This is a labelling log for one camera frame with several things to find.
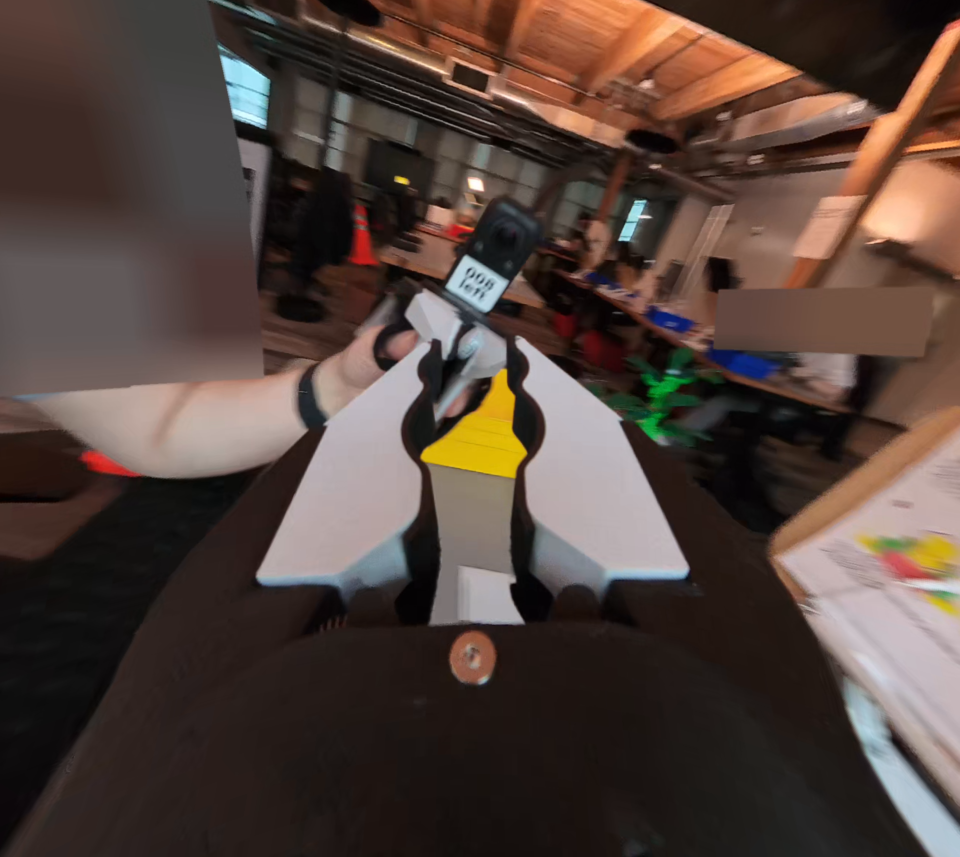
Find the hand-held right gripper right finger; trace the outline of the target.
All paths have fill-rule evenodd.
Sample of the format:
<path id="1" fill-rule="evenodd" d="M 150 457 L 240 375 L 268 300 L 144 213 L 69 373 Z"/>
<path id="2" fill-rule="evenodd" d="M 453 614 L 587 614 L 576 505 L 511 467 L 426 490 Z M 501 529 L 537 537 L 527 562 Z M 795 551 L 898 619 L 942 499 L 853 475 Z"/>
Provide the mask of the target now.
<path id="1" fill-rule="evenodd" d="M 524 450 L 513 487 L 510 563 L 519 601 L 618 582 L 678 584 L 690 563 L 609 406 L 527 340 L 512 338 L 511 429 Z"/>

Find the person's left forearm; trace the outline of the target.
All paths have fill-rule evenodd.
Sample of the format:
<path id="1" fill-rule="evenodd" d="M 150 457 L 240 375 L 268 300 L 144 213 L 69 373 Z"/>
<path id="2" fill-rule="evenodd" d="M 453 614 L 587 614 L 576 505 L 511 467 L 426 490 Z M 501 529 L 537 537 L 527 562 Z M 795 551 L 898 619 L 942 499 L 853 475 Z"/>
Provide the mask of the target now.
<path id="1" fill-rule="evenodd" d="M 309 362 L 252 380 L 159 383 L 21 398 L 136 475 L 201 479 L 273 464 L 306 432 Z"/>

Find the person's left hand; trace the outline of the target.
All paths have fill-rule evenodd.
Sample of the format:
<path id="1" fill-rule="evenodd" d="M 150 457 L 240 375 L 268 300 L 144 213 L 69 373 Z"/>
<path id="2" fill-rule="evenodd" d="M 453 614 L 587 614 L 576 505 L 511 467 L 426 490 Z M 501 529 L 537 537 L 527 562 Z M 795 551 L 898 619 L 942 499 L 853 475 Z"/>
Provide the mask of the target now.
<path id="1" fill-rule="evenodd" d="M 313 376 L 320 412 L 333 418 L 408 355 L 419 336 L 406 323 L 371 326 L 338 354 L 321 362 Z"/>

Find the orange plastic object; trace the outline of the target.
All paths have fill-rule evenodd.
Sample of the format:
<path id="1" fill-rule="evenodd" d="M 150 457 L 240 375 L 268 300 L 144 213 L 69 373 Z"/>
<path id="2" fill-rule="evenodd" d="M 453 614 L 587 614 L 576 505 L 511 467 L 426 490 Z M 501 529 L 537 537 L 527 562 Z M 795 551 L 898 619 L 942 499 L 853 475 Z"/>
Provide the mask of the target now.
<path id="1" fill-rule="evenodd" d="M 83 451 L 79 455 L 79 460 L 86 470 L 94 474 L 122 479 L 136 479 L 142 476 L 97 451 Z"/>

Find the black wristband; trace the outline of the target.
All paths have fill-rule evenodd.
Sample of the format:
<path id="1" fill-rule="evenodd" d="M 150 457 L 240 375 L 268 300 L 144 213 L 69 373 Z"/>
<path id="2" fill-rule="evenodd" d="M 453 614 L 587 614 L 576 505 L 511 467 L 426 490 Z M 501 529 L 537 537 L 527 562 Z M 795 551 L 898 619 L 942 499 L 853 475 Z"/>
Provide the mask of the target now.
<path id="1" fill-rule="evenodd" d="M 300 423 L 307 431 L 323 429 L 329 418 L 321 405 L 316 377 L 321 364 L 310 362 L 301 372 L 296 384 L 295 404 Z"/>

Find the white paper notice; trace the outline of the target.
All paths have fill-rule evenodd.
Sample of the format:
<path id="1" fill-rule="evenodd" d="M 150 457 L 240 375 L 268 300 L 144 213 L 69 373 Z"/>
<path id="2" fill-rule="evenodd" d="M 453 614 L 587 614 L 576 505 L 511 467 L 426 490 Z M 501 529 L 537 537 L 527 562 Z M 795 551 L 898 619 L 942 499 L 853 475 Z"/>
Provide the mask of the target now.
<path id="1" fill-rule="evenodd" d="M 865 200 L 865 195 L 822 197 L 794 243 L 793 257 L 817 262 L 831 258 Z"/>

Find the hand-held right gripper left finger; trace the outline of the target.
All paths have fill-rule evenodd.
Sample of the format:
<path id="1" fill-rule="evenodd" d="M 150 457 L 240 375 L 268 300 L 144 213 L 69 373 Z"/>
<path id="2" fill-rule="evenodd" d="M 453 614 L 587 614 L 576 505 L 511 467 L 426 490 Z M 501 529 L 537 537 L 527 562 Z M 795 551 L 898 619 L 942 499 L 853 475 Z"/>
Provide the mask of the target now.
<path id="1" fill-rule="evenodd" d="M 440 567 L 423 451 L 443 372 L 422 342 L 333 417 L 266 552 L 262 587 L 320 586 L 349 602 L 362 589 L 431 597 Z"/>

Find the green lego bamboo model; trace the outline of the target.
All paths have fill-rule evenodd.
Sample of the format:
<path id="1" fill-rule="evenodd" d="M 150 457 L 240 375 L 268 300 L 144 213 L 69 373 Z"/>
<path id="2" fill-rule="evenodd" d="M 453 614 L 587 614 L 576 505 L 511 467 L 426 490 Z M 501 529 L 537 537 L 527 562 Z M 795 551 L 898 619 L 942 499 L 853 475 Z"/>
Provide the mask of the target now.
<path id="1" fill-rule="evenodd" d="M 606 385 L 594 387 L 591 392 L 601 403 L 658 445 L 694 447 L 710 440 L 708 431 L 690 428 L 677 414 L 704 403 L 690 392 L 691 387 L 725 383 L 720 369 L 696 362 L 689 347 L 674 348 L 662 370 L 640 357 L 627 359 L 627 364 L 638 374 L 632 388 L 622 391 Z"/>

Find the orange traffic cone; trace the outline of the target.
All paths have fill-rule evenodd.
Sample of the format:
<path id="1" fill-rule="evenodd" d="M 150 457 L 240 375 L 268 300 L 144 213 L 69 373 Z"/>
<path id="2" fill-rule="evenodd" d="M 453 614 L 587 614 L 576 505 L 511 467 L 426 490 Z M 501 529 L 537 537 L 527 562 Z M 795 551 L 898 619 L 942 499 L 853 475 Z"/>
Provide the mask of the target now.
<path id="1" fill-rule="evenodd" d="M 355 203 L 352 213 L 352 242 L 348 263 L 361 268 L 376 268 L 378 256 L 371 235 L 367 207 Z"/>

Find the yellow plastic bin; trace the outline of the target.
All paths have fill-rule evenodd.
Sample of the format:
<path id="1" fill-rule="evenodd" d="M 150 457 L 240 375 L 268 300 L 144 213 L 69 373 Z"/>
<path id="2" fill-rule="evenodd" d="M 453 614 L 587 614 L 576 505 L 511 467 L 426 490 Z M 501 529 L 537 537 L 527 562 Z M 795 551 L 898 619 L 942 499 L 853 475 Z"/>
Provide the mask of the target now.
<path id="1" fill-rule="evenodd" d="M 481 405 L 426 448 L 422 460 L 434 467 L 516 479 L 526 451 L 513 430 L 515 406 L 507 372 L 501 370 Z"/>

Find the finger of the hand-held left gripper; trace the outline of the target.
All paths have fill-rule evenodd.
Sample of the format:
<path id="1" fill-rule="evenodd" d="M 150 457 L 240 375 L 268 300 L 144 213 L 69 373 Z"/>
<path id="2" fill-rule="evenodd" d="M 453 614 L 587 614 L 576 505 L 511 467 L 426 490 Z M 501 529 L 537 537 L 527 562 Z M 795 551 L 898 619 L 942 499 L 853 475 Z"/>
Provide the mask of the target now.
<path id="1" fill-rule="evenodd" d="M 508 341 L 489 328 L 472 330 L 472 378 L 493 379 L 507 366 Z"/>
<path id="2" fill-rule="evenodd" d="M 463 339 L 455 349 L 443 372 L 442 383 L 435 403 L 435 419 L 445 420 L 452 415 L 457 400 L 474 383 L 484 378 L 484 340 Z"/>

